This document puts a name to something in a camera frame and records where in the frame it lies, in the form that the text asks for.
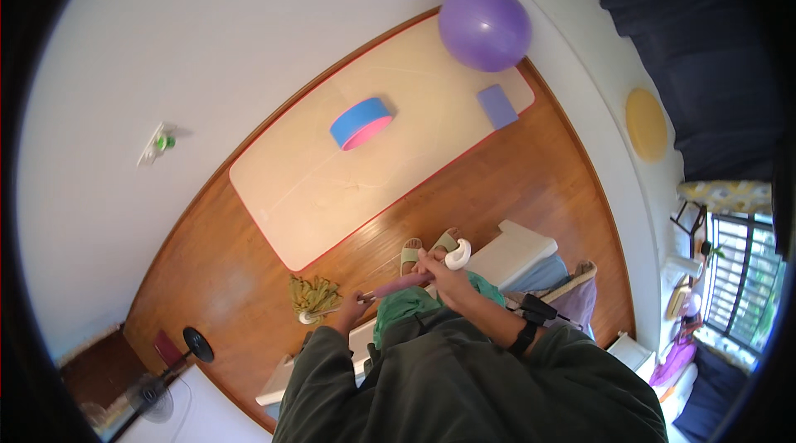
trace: yoga wheel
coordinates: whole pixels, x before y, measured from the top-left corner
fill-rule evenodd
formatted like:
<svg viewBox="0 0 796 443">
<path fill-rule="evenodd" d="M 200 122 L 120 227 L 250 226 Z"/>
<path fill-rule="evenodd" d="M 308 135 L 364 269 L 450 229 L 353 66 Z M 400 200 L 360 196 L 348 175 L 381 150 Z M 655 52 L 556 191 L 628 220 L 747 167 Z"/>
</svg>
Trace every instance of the yoga wheel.
<svg viewBox="0 0 796 443">
<path fill-rule="evenodd" d="M 363 145 L 393 120 L 389 110 L 378 98 L 366 99 L 345 110 L 329 129 L 343 151 Z"/>
</svg>

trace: dark blue curtain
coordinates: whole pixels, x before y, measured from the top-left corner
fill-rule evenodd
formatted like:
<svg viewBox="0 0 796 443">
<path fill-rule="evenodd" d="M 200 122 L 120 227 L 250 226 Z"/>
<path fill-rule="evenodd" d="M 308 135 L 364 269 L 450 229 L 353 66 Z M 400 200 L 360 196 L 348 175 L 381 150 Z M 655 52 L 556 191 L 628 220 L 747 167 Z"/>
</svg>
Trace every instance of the dark blue curtain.
<svg viewBox="0 0 796 443">
<path fill-rule="evenodd" d="M 784 102 L 747 0 L 600 0 L 641 55 L 686 180 L 771 181 Z"/>
</svg>

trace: yellow cushion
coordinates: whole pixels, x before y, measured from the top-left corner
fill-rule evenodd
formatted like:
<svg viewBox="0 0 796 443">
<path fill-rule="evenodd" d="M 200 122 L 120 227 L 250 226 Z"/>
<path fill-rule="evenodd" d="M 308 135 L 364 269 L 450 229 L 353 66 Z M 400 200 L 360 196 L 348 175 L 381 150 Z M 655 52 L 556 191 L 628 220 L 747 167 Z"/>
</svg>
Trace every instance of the yellow cushion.
<svg viewBox="0 0 796 443">
<path fill-rule="evenodd" d="M 638 88 L 631 91 L 627 96 L 625 121 L 636 154 L 650 163 L 660 161 L 666 154 L 666 120 L 650 91 Z"/>
</svg>

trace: yoga block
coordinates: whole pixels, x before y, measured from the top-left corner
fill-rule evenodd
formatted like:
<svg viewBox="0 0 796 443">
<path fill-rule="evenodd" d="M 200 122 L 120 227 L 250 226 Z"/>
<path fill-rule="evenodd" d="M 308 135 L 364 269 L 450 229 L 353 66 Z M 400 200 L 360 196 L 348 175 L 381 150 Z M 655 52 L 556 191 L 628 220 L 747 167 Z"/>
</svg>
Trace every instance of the yoga block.
<svg viewBox="0 0 796 443">
<path fill-rule="evenodd" d="M 490 118 L 495 130 L 502 129 L 519 119 L 500 84 L 495 84 L 479 92 L 478 102 L 486 111 L 486 116 Z"/>
</svg>

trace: electric fan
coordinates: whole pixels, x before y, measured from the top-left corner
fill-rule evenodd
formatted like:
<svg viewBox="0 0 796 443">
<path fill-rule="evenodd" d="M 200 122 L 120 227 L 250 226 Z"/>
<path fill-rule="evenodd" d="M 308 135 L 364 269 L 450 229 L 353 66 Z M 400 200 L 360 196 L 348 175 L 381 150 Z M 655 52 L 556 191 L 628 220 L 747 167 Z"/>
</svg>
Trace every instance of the electric fan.
<svg viewBox="0 0 796 443">
<path fill-rule="evenodd" d="M 213 349 L 207 339 L 192 327 L 182 330 L 182 338 L 188 345 L 188 351 L 159 376 L 145 374 L 135 384 L 127 388 L 125 396 L 135 413 L 147 421 L 163 423 L 171 418 L 174 412 L 174 400 L 166 383 L 176 375 L 179 368 L 190 355 L 202 362 L 211 363 L 214 359 Z"/>
</svg>

